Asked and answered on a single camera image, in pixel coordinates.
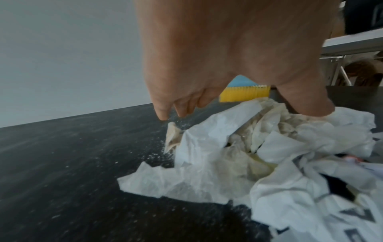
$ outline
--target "skin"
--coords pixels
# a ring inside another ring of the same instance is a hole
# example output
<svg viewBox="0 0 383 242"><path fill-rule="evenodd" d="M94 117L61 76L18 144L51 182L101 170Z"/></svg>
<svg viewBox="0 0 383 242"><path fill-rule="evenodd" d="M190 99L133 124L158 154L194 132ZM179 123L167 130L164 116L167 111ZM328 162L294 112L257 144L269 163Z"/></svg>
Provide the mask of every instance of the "skin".
<svg viewBox="0 0 383 242"><path fill-rule="evenodd" d="M237 75L275 85L299 113L334 111L319 57L336 0L136 0L155 111L193 113Z"/></svg>

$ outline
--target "white wall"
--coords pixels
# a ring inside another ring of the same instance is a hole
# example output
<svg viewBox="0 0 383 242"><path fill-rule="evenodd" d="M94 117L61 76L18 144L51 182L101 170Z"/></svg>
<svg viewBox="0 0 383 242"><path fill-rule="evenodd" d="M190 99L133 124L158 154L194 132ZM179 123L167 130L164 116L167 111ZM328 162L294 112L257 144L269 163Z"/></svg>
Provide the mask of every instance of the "white wall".
<svg viewBox="0 0 383 242"><path fill-rule="evenodd" d="M0 127L146 103L131 0L0 0Z"/></svg>

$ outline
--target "white paper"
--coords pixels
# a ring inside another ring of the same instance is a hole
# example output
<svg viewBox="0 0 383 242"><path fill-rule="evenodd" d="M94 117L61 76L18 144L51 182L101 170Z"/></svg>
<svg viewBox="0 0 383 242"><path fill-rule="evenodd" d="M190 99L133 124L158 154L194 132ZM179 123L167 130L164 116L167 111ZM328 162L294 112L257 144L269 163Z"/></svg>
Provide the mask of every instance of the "white paper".
<svg viewBox="0 0 383 242"><path fill-rule="evenodd" d="M244 204L254 221L290 228L275 241L383 241L383 181L371 171L381 166L334 156L381 158L383 142L374 138L383 136L372 134L374 127L367 112L337 107L314 118L260 98L212 115L182 138L169 124L166 150L175 149L174 168L142 163L118 183L138 195ZM346 182L355 201L330 194L321 174Z"/></svg>

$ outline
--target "trash pile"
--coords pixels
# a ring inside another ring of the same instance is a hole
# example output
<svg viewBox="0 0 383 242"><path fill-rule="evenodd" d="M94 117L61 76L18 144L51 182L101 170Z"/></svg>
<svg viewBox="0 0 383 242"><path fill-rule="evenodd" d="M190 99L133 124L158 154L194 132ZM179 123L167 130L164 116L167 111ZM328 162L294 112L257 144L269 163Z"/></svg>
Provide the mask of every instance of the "trash pile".
<svg viewBox="0 0 383 242"><path fill-rule="evenodd" d="M383 165L352 159L383 160L373 128L368 112L337 107L315 118L254 99L184 132L169 123L174 168L142 162L118 183L138 195L246 205L254 221L289 228L273 241L383 241ZM323 175L344 181L355 199L332 194Z"/></svg>

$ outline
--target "black table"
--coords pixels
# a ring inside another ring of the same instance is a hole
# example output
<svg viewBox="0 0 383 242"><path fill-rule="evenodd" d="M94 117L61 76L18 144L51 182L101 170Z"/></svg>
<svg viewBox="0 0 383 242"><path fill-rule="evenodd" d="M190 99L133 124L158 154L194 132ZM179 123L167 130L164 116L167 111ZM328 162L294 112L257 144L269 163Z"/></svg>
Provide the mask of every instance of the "black table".
<svg viewBox="0 0 383 242"><path fill-rule="evenodd" d="M372 112L383 129L383 88L329 87L337 106ZM276 91L271 97L282 102ZM183 129L234 106L214 102ZM270 241L250 210L120 191L117 178L162 153L167 123L141 105L0 129L0 241Z"/></svg>

